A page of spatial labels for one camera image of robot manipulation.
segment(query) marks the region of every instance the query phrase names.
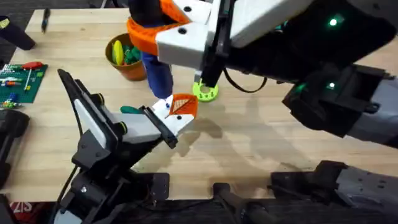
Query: orange bowl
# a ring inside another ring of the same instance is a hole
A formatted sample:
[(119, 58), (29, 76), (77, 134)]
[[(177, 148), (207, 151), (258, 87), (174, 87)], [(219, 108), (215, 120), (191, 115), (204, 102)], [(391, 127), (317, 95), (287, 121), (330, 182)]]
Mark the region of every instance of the orange bowl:
[(109, 41), (105, 48), (105, 56), (106, 59), (108, 59), (108, 62), (128, 80), (141, 81), (146, 79), (147, 75), (145, 73), (144, 65), (142, 64), (141, 60), (131, 65), (116, 65), (115, 63), (113, 63), (112, 44), (115, 43), (115, 41), (117, 40), (120, 40), (122, 44), (132, 45), (129, 34), (121, 34), (113, 38), (111, 41)]

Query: blue cylinder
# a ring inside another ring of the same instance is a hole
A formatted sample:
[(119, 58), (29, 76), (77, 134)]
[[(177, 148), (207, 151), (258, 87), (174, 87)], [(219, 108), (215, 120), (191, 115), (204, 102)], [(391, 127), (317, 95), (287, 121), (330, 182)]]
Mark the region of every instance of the blue cylinder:
[[(146, 28), (165, 24), (159, 0), (129, 0), (131, 17)], [(170, 65), (158, 61), (156, 55), (141, 52), (149, 87), (154, 95), (166, 99), (173, 94), (173, 76)]]
[(141, 60), (147, 73), (149, 88), (159, 99), (173, 94), (173, 76), (170, 65), (159, 62), (155, 55), (141, 52)]

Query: yellow-green ring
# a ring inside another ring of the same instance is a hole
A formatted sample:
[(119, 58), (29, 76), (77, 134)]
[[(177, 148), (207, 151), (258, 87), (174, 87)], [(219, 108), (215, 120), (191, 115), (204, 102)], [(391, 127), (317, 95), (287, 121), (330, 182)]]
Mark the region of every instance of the yellow-green ring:
[(202, 93), (200, 88), (203, 86), (201, 80), (199, 83), (195, 82), (192, 85), (192, 93), (197, 96), (199, 101), (202, 102), (210, 102), (213, 101), (217, 98), (218, 95), (218, 85), (216, 85), (214, 88), (210, 88), (210, 91), (208, 93)]

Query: wooden table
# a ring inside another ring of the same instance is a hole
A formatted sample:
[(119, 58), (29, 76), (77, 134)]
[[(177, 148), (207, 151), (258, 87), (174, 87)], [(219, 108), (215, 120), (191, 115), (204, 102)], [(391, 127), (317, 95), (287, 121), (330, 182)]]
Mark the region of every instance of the wooden table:
[[(37, 42), (30, 51), (17, 50), (12, 63), (40, 60), (49, 64), (31, 117), (14, 159), (5, 192), (13, 201), (55, 200), (72, 170), (71, 157), (79, 139), (67, 94), (57, 74), (62, 68), (79, 78), (92, 93), (101, 92), (111, 111), (122, 105), (152, 105), (147, 82), (125, 80), (105, 59), (114, 36), (126, 32), (127, 9), (52, 10), (46, 34), (43, 10), (35, 11), (27, 33)], [(361, 63), (398, 73), (398, 42)], [(193, 70), (173, 67), (176, 93), (190, 93)], [(249, 89), (261, 78), (232, 72)], [(208, 198), (214, 182), (228, 182), (245, 197), (267, 197), (269, 174), (281, 170), (313, 170), (323, 159), (346, 162), (381, 174), (398, 176), (398, 151), (352, 138), (340, 139), (298, 123), (281, 103), (290, 85), (269, 81), (256, 94), (234, 89), (221, 78), (221, 93), (201, 103), (198, 118), (181, 135), (177, 148), (157, 147), (137, 165), (144, 172), (171, 175), (170, 198)]]

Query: screw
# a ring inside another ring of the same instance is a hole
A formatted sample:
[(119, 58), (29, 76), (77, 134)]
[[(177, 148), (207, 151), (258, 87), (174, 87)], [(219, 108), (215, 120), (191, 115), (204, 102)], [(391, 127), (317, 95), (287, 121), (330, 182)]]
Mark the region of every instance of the screw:
[(186, 34), (186, 33), (187, 33), (187, 29), (186, 29), (186, 28), (179, 28), (179, 29), (178, 29), (178, 32), (179, 32), (180, 34)]
[(184, 11), (185, 11), (185, 12), (190, 12), (190, 11), (192, 11), (192, 8), (189, 7), (189, 6), (185, 6), (185, 7), (184, 7)]

